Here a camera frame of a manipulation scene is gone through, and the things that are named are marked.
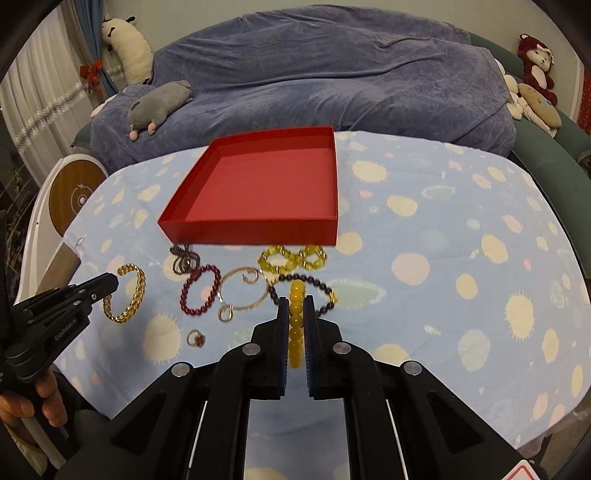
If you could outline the person's left hand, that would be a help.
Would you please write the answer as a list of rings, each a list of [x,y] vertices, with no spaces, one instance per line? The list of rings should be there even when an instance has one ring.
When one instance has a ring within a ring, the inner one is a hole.
[[[62,427],[67,421],[67,412],[52,369],[48,369],[36,382],[35,392],[41,402],[41,413],[52,427]],[[33,418],[35,400],[18,393],[5,391],[1,394],[1,420],[15,429],[23,419]]]

